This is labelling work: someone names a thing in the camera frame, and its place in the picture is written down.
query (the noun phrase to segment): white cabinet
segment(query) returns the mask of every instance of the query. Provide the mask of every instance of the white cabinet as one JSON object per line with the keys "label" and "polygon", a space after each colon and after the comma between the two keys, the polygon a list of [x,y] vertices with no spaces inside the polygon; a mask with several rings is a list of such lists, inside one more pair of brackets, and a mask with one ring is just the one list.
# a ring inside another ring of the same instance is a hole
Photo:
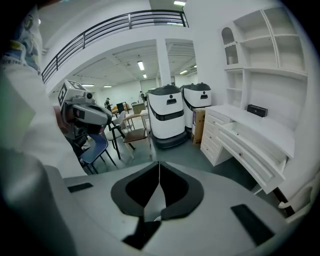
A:
{"label": "white cabinet", "polygon": [[294,135],[268,118],[230,105],[205,109],[201,151],[216,166],[234,156],[266,193],[284,180]]}
{"label": "white cabinet", "polygon": [[230,118],[222,114],[211,111],[209,108],[205,109],[205,120],[200,149],[213,166],[232,157],[217,140],[218,125],[225,125],[230,123],[230,121]]}

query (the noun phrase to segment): cardboard box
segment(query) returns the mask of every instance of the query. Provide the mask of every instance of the cardboard box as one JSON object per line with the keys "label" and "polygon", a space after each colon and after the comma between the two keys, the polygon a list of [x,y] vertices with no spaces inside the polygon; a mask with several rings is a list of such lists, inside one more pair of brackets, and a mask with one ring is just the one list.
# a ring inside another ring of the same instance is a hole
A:
{"label": "cardboard box", "polygon": [[192,135],[191,140],[193,145],[201,144],[202,133],[204,132],[206,110],[204,108],[196,108],[193,110],[192,119]]}

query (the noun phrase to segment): ceiling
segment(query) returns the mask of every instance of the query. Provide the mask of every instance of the ceiling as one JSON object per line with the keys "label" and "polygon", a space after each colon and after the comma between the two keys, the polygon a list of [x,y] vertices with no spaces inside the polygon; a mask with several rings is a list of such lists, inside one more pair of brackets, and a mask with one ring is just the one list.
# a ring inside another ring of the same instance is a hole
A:
{"label": "ceiling", "polygon": [[[166,47],[171,76],[184,70],[189,71],[186,76],[197,71],[193,68],[196,58],[191,41],[167,40]],[[144,71],[140,70],[138,61],[143,62]],[[106,85],[116,86],[144,80],[143,74],[146,74],[147,79],[160,77],[155,40],[128,44],[121,49],[108,51],[100,59],[81,67],[67,79],[102,88]]]}

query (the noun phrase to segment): white pillar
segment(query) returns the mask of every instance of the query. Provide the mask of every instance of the white pillar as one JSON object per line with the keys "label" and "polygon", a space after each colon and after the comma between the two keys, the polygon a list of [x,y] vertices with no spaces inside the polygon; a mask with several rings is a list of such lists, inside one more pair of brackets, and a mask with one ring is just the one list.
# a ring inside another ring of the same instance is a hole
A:
{"label": "white pillar", "polygon": [[161,86],[166,86],[167,84],[171,85],[171,75],[170,75],[170,66],[169,58],[166,46],[166,40],[164,38],[156,40],[156,53],[158,56],[159,70],[161,77]]}
{"label": "white pillar", "polygon": [[160,87],[160,85],[159,85],[159,77],[158,76],[155,78],[155,84],[156,84],[157,88]]}

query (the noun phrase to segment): metal railing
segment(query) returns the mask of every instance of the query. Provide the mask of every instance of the metal railing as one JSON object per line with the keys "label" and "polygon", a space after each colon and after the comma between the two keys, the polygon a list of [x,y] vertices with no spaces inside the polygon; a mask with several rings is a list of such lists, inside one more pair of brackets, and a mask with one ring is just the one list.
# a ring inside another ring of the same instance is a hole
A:
{"label": "metal railing", "polygon": [[185,13],[177,10],[140,10],[109,18],[88,28],[63,47],[43,70],[42,80],[46,83],[66,60],[103,36],[156,25],[189,27]]}

